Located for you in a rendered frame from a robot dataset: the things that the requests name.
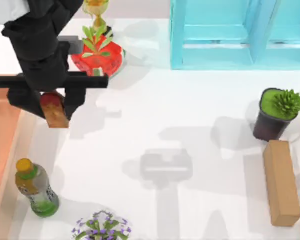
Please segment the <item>purple flower plant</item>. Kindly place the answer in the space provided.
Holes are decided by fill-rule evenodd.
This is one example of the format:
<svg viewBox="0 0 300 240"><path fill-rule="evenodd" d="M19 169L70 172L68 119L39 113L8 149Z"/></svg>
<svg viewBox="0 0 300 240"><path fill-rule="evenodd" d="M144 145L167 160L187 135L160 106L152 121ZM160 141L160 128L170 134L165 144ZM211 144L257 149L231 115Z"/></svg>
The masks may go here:
<svg viewBox="0 0 300 240"><path fill-rule="evenodd" d="M71 231L72 240L128 240L132 233L129 222L110 211L100 210L81 218Z"/></svg>

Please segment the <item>light blue rack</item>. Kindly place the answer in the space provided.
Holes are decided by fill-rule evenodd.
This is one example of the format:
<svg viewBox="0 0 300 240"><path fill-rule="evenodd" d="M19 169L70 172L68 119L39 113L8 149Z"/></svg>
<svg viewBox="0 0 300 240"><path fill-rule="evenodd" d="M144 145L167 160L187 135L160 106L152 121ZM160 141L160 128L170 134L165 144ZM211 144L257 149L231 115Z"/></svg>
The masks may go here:
<svg viewBox="0 0 300 240"><path fill-rule="evenodd" d="M300 70L300 0L170 0L175 70Z"/></svg>

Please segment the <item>shallow salmon box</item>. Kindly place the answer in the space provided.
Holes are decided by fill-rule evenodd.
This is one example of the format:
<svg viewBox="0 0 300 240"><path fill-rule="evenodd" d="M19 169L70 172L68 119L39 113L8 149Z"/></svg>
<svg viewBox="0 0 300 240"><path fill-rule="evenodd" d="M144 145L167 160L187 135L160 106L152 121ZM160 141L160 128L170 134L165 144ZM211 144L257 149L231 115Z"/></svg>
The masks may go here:
<svg viewBox="0 0 300 240"><path fill-rule="evenodd" d="M0 240L8 240L19 191L16 162L26 158L37 118L9 104L7 89L0 89Z"/></svg>

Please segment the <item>red plant pot with leaves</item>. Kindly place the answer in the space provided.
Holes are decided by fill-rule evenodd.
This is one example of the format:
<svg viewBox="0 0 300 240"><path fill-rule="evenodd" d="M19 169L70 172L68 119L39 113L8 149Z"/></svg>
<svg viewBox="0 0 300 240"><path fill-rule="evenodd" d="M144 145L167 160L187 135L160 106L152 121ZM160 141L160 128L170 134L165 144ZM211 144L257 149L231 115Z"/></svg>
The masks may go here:
<svg viewBox="0 0 300 240"><path fill-rule="evenodd" d="M85 37L82 53L71 55L77 68L89 76L109 77L115 75L122 67L126 51L113 42L112 29L108 26L104 33L93 27L82 27Z"/></svg>

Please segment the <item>brown cardboard box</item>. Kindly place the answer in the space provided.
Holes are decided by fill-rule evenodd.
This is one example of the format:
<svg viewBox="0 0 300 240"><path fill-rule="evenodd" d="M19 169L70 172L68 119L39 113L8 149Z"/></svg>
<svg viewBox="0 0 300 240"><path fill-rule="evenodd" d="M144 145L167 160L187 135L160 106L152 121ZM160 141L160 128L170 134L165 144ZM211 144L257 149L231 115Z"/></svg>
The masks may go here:
<svg viewBox="0 0 300 240"><path fill-rule="evenodd" d="M293 227L300 219L298 197L290 145L270 140L263 152L271 224Z"/></svg>

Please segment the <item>gold trophy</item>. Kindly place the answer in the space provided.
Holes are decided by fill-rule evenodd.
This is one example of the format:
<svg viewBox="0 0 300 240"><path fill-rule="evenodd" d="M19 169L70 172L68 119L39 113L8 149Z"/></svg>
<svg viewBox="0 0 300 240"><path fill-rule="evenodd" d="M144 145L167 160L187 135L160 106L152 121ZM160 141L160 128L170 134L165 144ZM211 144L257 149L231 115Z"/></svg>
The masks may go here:
<svg viewBox="0 0 300 240"><path fill-rule="evenodd" d="M84 0L82 9L94 19L92 28L94 33L99 33L105 37L113 37L112 28L107 25L102 15L106 12L110 0Z"/></svg>

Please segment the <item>dark pot with green plant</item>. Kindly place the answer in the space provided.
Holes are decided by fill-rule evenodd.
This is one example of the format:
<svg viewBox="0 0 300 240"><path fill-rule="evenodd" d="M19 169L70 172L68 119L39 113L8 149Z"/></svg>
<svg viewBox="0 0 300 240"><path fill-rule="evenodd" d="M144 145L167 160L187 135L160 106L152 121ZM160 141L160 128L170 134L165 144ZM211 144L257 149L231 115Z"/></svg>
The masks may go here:
<svg viewBox="0 0 300 240"><path fill-rule="evenodd" d="M299 112L300 93L293 89L265 89L259 101L259 112L253 136L266 142L279 140Z"/></svg>

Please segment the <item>brown block with red top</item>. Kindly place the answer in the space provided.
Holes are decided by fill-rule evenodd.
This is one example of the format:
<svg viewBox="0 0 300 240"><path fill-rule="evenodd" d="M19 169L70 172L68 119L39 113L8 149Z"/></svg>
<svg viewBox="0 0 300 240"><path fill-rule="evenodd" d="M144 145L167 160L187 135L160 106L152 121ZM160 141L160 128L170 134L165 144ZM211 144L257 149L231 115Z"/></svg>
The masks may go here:
<svg viewBox="0 0 300 240"><path fill-rule="evenodd" d="M48 127L51 129L67 129L68 120L64 108L64 97L57 91L45 92L40 97L40 106Z"/></svg>

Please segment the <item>green bottle with yellow cap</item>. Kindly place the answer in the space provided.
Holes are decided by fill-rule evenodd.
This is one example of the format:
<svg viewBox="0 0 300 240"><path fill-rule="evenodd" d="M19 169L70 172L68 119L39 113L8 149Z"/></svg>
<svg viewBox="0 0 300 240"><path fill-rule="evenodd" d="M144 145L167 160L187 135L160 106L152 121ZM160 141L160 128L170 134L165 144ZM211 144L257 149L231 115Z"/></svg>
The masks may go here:
<svg viewBox="0 0 300 240"><path fill-rule="evenodd" d="M19 192L27 197L32 211L41 218L54 215L60 206L58 195L50 185L46 170L28 158L16 163L15 184Z"/></svg>

